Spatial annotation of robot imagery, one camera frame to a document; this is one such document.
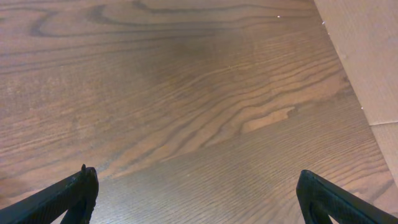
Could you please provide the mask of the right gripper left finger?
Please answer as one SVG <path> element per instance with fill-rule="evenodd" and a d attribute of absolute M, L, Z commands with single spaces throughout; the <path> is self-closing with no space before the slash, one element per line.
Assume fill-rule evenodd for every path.
<path fill-rule="evenodd" d="M 86 224 L 98 192 L 95 168 L 83 165 L 81 171 L 1 209 L 1 223 L 52 223 L 64 215 L 62 223 Z"/>

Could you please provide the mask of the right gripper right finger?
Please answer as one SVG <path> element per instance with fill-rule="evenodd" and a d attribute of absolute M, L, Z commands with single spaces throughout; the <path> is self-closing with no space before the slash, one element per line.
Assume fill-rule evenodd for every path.
<path fill-rule="evenodd" d="M 302 170 L 296 194 L 306 224 L 397 223 L 397 218 L 310 170 Z"/>

